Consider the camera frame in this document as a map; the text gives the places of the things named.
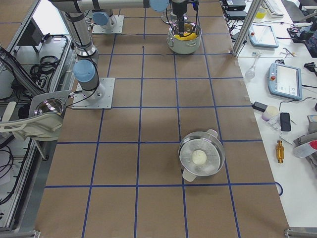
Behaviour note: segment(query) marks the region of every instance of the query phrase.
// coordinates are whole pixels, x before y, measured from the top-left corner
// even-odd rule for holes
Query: white mounting plate
[[[99,78],[100,84],[105,88],[104,96],[99,100],[94,101],[91,104],[90,101],[84,100],[82,102],[76,103],[84,99],[84,95],[81,93],[75,94],[74,104],[71,108],[75,110],[89,110],[89,109],[111,109],[113,90],[114,90],[114,78]],[[81,90],[80,84],[77,85],[77,91]]]
[[[122,33],[123,29],[123,20],[124,16],[123,15],[116,15],[115,16],[117,20],[117,25],[111,29],[104,29],[100,25],[95,25],[93,27],[93,34],[115,34],[115,33]]]

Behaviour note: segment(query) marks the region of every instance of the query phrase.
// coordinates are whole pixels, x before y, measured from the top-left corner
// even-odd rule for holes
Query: white cup
[[[268,106],[262,114],[262,119],[265,121],[270,120],[274,116],[278,115],[278,109],[275,106]]]

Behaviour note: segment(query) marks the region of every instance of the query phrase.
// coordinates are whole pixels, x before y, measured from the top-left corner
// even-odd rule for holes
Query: keyboard
[[[263,0],[262,7],[266,8],[268,14],[272,18],[283,18],[284,13],[277,5],[276,1],[279,0]]]

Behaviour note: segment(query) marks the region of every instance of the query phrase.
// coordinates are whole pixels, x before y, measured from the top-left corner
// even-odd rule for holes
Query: red bottle cap
[[[317,150],[317,140],[312,140],[311,142],[309,142],[309,145],[310,145],[313,149]]]

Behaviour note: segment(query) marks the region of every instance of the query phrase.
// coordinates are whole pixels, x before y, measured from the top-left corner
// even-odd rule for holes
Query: plastic bottle
[[[305,158],[317,151],[317,140],[312,140],[293,149],[293,154],[299,158]]]

